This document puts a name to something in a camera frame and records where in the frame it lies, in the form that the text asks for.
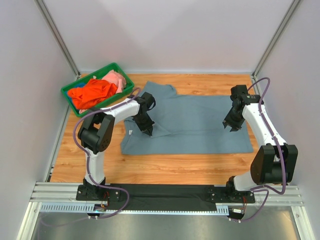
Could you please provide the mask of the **grey-blue t shirt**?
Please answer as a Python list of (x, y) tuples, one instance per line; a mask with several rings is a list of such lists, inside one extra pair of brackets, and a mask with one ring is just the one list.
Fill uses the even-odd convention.
[(253, 147), (246, 125), (235, 132), (222, 122), (232, 101), (226, 95), (183, 95), (169, 84), (147, 82), (142, 90), (155, 98), (148, 111), (154, 121), (152, 135), (142, 133), (131, 117), (124, 120), (124, 155), (240, 154)]

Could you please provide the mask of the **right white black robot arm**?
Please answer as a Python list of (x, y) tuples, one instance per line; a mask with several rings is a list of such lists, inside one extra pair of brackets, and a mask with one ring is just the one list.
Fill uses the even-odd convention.
[(222, 124), (239, 131), (247, 122), (259, 149), (248, 172), (232, 176), (225, 186), (208, 190), (213, 203), (254, 203), (254, 193), (271, 190), (279, 195), (293, 179), (298, 149), (288, 144), (277, 132), (266, 112), (262, 96), (250, 94), (246, 85), (230, 90), (232, 107)]

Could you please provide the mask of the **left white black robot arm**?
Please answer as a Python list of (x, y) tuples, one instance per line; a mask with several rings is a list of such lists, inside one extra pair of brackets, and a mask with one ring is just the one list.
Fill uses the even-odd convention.
[(76, 200), (107, 200), (109, 189), (106, 188), (104, 152), (111, 143), (115, 125), (132, 117), (138, 129), (151, 137), (155, 122), (148, 115), (148, 111), (155, 106), (153, 95), (145, 92), (142, 96), (130, 95), (109, 108), (92, 107), (89, 113), (81, 118), (77, 123), (81, 127), (78, 133), (73, 130), (73, 139), (85, 153), (86, 173), (83, 183), (78, 186)]

